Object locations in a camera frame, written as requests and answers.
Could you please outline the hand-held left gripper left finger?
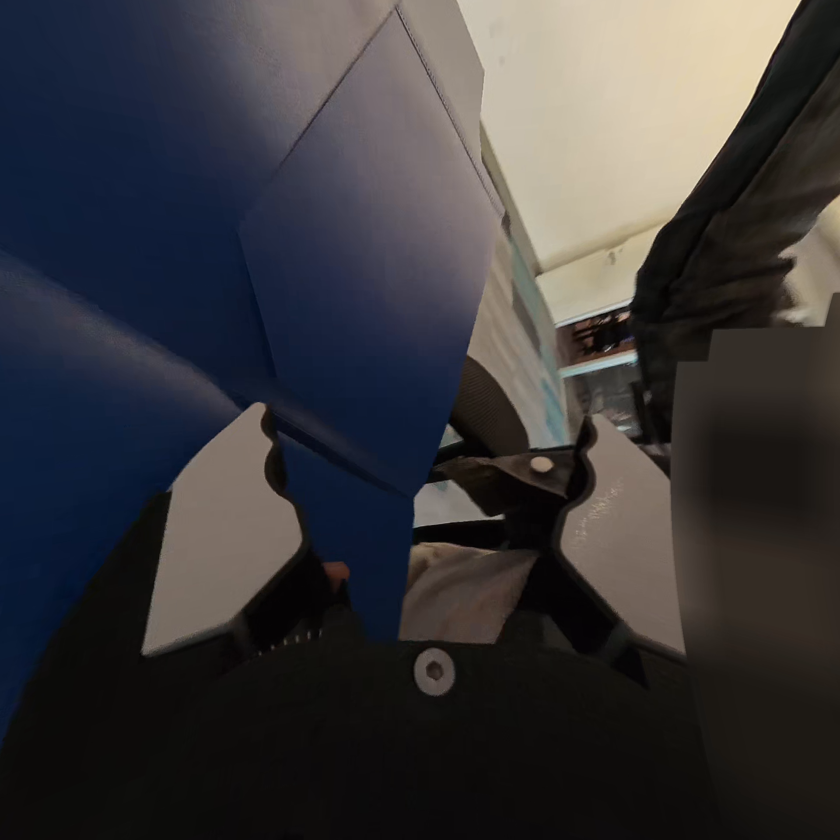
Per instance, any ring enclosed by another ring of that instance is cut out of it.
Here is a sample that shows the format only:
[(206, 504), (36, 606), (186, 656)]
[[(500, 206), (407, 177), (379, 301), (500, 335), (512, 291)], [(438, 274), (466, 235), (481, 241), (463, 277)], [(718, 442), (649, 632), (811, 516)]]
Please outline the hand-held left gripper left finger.
[(256, 403), (171, 486), (141, 653), (157, 657), (234, 631), (302, 545), (298, 514), (266, 478), (272, 448)]

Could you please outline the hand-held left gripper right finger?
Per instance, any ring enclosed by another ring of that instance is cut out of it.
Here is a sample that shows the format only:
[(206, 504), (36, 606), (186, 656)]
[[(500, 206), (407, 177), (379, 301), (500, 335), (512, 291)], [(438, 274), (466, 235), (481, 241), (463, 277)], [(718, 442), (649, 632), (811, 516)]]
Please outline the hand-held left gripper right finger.
[(602, 415), (584, 464), (589, 494), (568, 512), (565, 559), (636, 637), (684, 655), (665, 472)]

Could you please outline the person's beige shirt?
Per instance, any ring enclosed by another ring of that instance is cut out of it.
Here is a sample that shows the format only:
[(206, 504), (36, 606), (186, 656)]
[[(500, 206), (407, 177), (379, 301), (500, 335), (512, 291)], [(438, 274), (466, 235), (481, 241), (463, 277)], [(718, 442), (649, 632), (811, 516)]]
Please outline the person's beige shirt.
[(539, 553), (421, 542), (409, 554), (401, 642), (492, 645), (515, 610)]

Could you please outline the black mesh office chair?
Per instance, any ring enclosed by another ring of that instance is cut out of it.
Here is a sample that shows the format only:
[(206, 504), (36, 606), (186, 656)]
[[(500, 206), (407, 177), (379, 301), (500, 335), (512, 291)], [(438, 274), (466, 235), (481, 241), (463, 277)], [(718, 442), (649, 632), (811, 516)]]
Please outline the black mesh office chair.
[(527, 430), (508, 394), (470, 356), (465, 359), (448, 426), (459, 440), (440, 445), (433, 467), (461, 456), (495, 458), (530, 449)]

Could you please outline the dark background shelf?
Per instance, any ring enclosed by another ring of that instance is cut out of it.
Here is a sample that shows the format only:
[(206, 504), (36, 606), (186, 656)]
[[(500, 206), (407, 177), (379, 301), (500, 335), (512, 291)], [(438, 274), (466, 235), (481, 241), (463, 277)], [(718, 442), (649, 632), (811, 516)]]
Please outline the dark background shelf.
[(557, 327), (556, 343), (562, 366), (634, 351), (630, 318), (630, 306), (626, 304)]

